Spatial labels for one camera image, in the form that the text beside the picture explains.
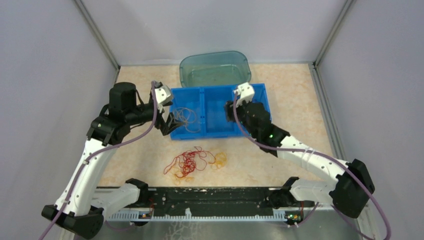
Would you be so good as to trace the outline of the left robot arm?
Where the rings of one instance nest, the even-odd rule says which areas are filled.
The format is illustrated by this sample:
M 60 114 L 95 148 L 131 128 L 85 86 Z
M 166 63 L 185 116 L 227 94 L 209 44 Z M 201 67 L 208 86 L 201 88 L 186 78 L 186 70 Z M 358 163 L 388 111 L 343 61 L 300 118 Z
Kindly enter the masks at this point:
M 172 113 L 167 119 L 162 116 L 164 107 L 171 106 L 172 100 L 171 89 L 161 82 L 151 82 L 148 102 L 141 100 L 135 84 L 116 83 L 109 91 L 108 103 L 90 124 L 69 183 L 54 204 L 44 206 L 42 216 L 51 225 L 90 240 L 109 217 L 124 207 L 133 204 L 151 207 L 148 184 L 135 178 L 105 197 L 94 199 L 93 196 L 117 149 L 132 143 L 126 140 L 132 128 L 149 124 L 150 129 L 158 129 L 166 136 L 182 125 Z

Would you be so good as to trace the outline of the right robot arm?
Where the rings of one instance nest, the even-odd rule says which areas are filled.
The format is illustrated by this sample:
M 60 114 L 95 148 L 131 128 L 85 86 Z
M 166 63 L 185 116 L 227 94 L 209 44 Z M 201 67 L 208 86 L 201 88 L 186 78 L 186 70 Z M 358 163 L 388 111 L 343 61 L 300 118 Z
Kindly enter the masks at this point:
M 271 122 L 270 113 L 260 102 L 244 102 L 234 108 L 233 101 L 224 105 L 227 121 L 239 120 L 245 134 L 259 148 L 273 156 L 291 161 L 315 174 L 321 180 L 312 181 L 290 177 L 283 186 L 281 199 L 287 206 L 301 201 L 333 205 L 349 218 L 362 213 L 375 191 L 375 186 L 364 162 L 345 161 L 319 152 Z

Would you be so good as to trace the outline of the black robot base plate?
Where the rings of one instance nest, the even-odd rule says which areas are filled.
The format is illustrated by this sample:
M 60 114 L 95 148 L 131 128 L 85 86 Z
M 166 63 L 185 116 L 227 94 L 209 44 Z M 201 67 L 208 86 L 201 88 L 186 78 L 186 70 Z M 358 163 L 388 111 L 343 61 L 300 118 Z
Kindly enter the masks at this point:
M 294 199 L 282 187 L 156 187 L 130 208 L 153 208 L 155 217 L 267 217 L 280 208 L 313 207 Z

